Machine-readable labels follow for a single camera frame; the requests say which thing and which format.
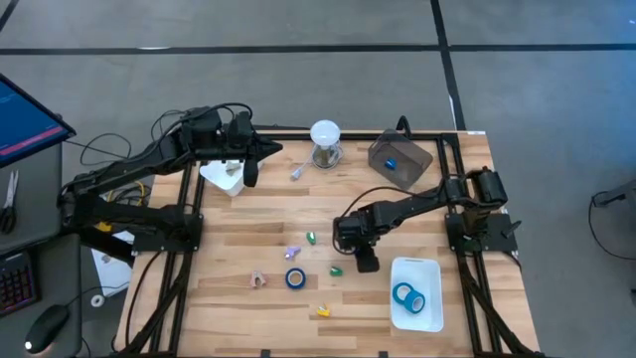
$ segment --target white paper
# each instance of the white paper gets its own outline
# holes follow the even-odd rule
[[[113,234],[114,237],[125,241],[128,244],[132,244],[135,237],[127,231]],[[107,254],[92,249],[92,259],[95,262],[97,268],[97,275],[99,276],[99,285],[110,286],[117,288],[102,288],[101,292],[104,296],[110,297],[122,290],[128,288],[130,277],[132,276],[132,268],[128,264],[114,259]]]

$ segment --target green toy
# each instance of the green toy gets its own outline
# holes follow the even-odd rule
[[[307,241],[311,245],[316,245],[316,234],[312,232],[307,233]]]
[[[331,270],[329,271],[329,274],[331,276],[341,276],[342,275],[342,269],[341,268],[336,268],[336,267],[331,267]]]

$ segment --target clamp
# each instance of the clamp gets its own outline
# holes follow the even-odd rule
[[[251,272],[251,288],[260,288],[265,286],[266,283],[267,280],[265,279],[265,276],[259,270],[253,270]]]

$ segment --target white container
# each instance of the white container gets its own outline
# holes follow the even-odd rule
[[[410,313],[393,298],[396,284],[406,282],[424,295],[424,309]],[[396,328],[423,332],[439,332],[444,327],[441,298],[441,268],[437,261],[395,258],[391,265],[391,322]]]
[[[199,173],[209,182],[233,197],[238,195],[245,186],[242,183],[243,163],[239,163],[240,168],[234,170],[232,175],[229,175],[226,170],[229,163],[239,163],[239,161],[228,160],[226,164],[224,164],[221,160],[215,160],[206,166],[202,166],[199,169]],[[258,169],[260,169],[260,167],[262,167],[262,161],[258,162]]]

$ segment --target computer mouse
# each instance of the computer mouse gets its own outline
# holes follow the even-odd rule
[[[69,309],[64,305],[54,304],[42,312],[27,333],[24,342],[27,352],[36,354],[45,350],[56,338],[67,319]]]

